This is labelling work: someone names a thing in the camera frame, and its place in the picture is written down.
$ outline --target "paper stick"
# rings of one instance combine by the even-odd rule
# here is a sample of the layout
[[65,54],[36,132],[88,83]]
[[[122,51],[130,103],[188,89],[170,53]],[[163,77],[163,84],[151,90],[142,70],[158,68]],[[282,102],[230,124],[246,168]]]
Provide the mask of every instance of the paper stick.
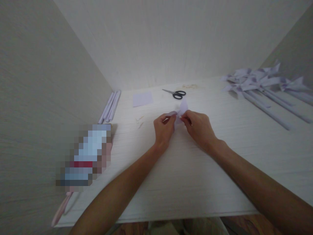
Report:
[[116,97],[114,99],[114,102],[113,102],[113,105],[112,105],[112,110],[111,110],[111,113],[110,113],[110,117],[109,117],[109,120],[111,121],[114,117],[114,113],[115,113],[115,110],[116,110],[116,107],[117,107],[117,103],[118,103],[118,100],[120,98],[120,95],[121,95],[121,91],[119,90],[116,94]]
[[102,115],[101,115],[101,117],[100,117],[100,119],[99,119],[99,121],[98,121],[98,124],[102,124],[103,123],[103,116],[104,116],[104,113],[105,113],[105,111],[108,109],[108,106],[109,106],[109,103],[111,102],[111,100],[112,100],[112,98],[113,98],[113,92],[111,93],[111,96],[110,96],[110,98],[109,98],[109,100],[108,100],[108,102],[107,102],[107,105],[105,106],[105,108],[104,108],[104,110],[103,110],[103,112],[102,112]]
[[270,108],[271,106],[267,103],[265,103],[264,101],[260,100],[256,94],[254,94],[253,91],[245,91],[248,95],[252,96],[255,100],[257,100],[259,103],[261,103],[262,105],[264,105],[266,108]]
[[303,102],[313,106],[313,96],[310,96],[307,93],[301,92],[301,91],[292,91],[289,89],[284,90],[284,92],[288,93],[289,95],[292,95],[293,97],[302,100]]
[[117,91],[114,92],[114,95],[113,95],[113,98],[112,98],[112,100],[111,100],[111,102],[109,104],[109,107],[108,107],[108,109],[106,110],[106,112],[105,112],[105,114],[103,116],[104,120],[107,120],[109,118],[109,113],[110,113],[110,111],[112,109],[112,104],[113,104],[113,101],[115,99],[116,93],[117,93]]
[[287,100],[284,100],[283,98],[279,97],[277,94],[275,94],[275,92],[272,92],[271,90],[264,88],[264,90],[266,90],[268,93],[270,93],[271,95],[275,96],[277,99],[281,100],[282,102],[284,102],[285,104],[289,105],[289,106],[294,106],[294,104],[288,102]]
[[263,112],[265,112],[268,116],[270,116],[272,119],[274,119],[277,123],[279,123],[283,128],[286,130],[290,130],[290,126],[285,123],[280,117],[276,116],[274,113],[272,113],[268,108],[266,108],[264,105],[262,105],[259,101],[255,100],[252,96],[249,94],[242,92],[243,96],[253,103],[255,106],[257,106],[259,109],[261,109]]
[[259,91],[261,91],[263,94],[265,94],[268,98],[270,98],[271,100],[273,100],[274,102],[278,103],[280,106],[283,106],[286,110],[288,110],[289,112],[293,113],[294,115],[296,115],[297,117],[301,118],[303,121],[307,122],[307,123],[312,123],[312,120],[301,115],[297,110],[295,110],[294,108],[292,108],[291,106],[285,104],[283,101],[281,101],[280,99],[278,99],[276,96],[273,96],[271,93],[267,92],[265,89],[259,89]]

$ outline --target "black scissors handle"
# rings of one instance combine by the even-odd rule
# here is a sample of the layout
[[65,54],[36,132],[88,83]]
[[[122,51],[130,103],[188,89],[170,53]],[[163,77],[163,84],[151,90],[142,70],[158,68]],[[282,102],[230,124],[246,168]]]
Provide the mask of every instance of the black scissors handle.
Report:
[[175,99],[181,100],[184,95],[186,95],[186,92],[184,91],[175,91],[175,93],[173,94],[173,97]]

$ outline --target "white tabletop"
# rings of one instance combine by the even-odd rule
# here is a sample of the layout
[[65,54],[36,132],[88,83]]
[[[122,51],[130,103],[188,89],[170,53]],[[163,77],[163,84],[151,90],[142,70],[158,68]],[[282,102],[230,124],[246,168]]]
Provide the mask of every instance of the white tabletop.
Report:
[[[113,124],[111,165],[83,193],[74,193],[58,227],[72,226],[95,196],[154,143],[153,120],[180,102],[167,90],[184,90],[190,110],[209,116],[218,138],[243,158],[313,205],[313,124],[284,108],[271,109],[289,122],[285,130],[245,99],[222,92],[218,78],[122,91]],[[132,107],[132,95],[151,91],[154,103]],[[313,107],[280,92],[313,119]],[[181,125],[118,223],[255,213],[257,210],[229,176],[203,151]]]

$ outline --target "hand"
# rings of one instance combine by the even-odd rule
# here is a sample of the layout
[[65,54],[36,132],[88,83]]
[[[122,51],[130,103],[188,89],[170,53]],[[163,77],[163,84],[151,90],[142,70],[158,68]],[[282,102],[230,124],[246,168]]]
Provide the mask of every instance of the hand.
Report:
[[218,146],[220,140],[215,136],[207,115],[187,110],[181,120],[191,137],[208,154]]
[[170,144],[171,136],[174,132],[174,122],[176,115],[166,116],[162,114],[154,120],[154,129],[156,131],[156,142],[155,145],[164,150],[168,148]]

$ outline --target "scissors blade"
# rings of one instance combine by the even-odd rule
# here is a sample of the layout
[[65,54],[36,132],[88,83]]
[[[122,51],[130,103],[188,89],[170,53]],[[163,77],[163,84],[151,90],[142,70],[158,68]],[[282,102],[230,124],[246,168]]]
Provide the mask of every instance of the scissors blade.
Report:
[[173,91],[169,91],[169,90],[164,90],[164,89],[162,89],[163,91],[167,91],[167,92],[169,92],[169,93],[172,93],[172,94],[176,94],[175,92],[173,92]]

